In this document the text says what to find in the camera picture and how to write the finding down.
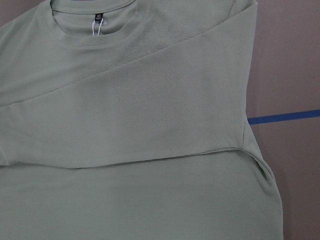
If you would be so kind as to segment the olive green long-sleeve shirt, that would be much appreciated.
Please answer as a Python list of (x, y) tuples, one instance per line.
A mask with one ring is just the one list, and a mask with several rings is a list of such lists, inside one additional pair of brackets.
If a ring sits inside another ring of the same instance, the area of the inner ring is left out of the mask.
[(0, 28), (3, 240), (281, 240), (246, 115), (255, 0), (45, 0)]

